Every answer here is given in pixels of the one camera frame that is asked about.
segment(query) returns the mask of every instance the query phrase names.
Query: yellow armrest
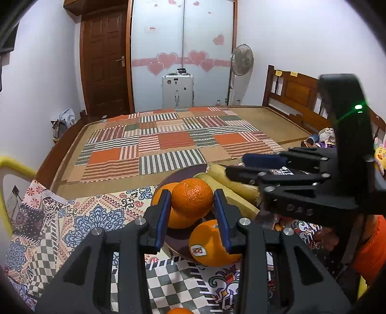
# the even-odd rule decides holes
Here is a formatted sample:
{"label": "yellow armrest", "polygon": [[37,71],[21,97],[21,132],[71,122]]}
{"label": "yellow armrest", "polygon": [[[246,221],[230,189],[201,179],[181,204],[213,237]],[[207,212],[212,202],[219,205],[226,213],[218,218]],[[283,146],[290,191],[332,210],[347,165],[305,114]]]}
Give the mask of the yellow armrest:
{"label": "yellow armrest", "polygon": [[[7,157],[7,156],[0,156],[0,170],[1,167],[8,167],[12,168],[13,170],[16,170],[27,177],[33,178],[36,175],[36,171],[32,170],[31,168],[19,163],[13,158]],[[12,225],[11,221],[9,220],[7,208],[5,207],[5,201],[2,191],[2,185],[0,185],[0,218],[4,222],[5,229],[7,233],[11,236],[12,235]]]}

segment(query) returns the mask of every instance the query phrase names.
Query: fruit sticker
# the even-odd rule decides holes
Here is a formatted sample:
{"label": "fruit sticker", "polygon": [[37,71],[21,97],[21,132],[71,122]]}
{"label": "fruit sticker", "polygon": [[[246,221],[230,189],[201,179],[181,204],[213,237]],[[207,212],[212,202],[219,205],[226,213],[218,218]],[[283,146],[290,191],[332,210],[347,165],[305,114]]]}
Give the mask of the fruit sticker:
{"label": "fruit sticker", "polygon": [[205,256],[207,254],[207,251],[205,250],[205,248],[199,244],[192,245],[190,247],[190,252],[194,256]]}

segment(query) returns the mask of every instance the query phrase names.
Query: white plush toy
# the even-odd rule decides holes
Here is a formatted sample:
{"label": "white plush toy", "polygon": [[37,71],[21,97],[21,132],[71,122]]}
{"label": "white plush toy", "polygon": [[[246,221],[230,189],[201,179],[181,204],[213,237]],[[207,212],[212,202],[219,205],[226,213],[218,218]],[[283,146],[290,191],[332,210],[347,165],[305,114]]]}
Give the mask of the white plush toy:
{"label": "white plush toy", "polygon": [[326,141],[330,136],[335,138],[335,133],[333,128],[324,128],[319,132],[319,142]]}

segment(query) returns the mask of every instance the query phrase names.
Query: yellow plush toy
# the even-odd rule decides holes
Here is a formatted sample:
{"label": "yellow plush toy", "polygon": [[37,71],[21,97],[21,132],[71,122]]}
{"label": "yellow plush toy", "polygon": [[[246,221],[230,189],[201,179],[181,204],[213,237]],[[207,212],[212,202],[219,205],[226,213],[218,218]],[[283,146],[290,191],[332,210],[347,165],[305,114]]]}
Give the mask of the yellow plush toy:
{"label": "yellow plush toy", "polygon": [[383,143],[378,145],[378,138],[374,139],[374,158],[375,158],[375,166],[378,168],[379,172],[382,176],[385,174],[386,169],[386,134],[383,138]]}

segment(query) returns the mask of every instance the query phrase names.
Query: orange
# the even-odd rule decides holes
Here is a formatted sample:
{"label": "orange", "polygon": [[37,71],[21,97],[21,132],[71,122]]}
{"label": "orange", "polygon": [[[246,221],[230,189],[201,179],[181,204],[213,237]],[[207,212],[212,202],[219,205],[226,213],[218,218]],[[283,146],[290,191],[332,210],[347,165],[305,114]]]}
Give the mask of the orange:
{"label": "orange", "polygon": [[[163,190],[167,189],[170,192],[172,192],[173,188],[177,185],[178,183],[169,183],[161,188],[158,189],[158,191],[154,194],[153,199],[151,200],[151,205],[158,204],[159,198],[161,197],[161,193]],[[185,229],[188,228],[194,223],[196,220],[194,219],[186,219],[185,217],[182,217],[181,215],[177,214],[176,211],[171,209],[170,211],[170,216],[169,216],[169,222],[168,222],[168,227],[172,229]]]}
{"label": "orange", "polygon": [[220,267],[232,264],[241,254],[228,254],[222,246],[217,220],[209,220],[194,228],[189,238],[190,254],[207,266]]}
{"label": "orange", "polygon": [[194,314],[191,310],[184,309],[183,307],[175,307],[166,314]]}
{"label": "orange", "polygon": [[211,209],[213,192],[210,186],[200,179],[182,180],[171,193],[171,204],[181,216],[198,220]]}

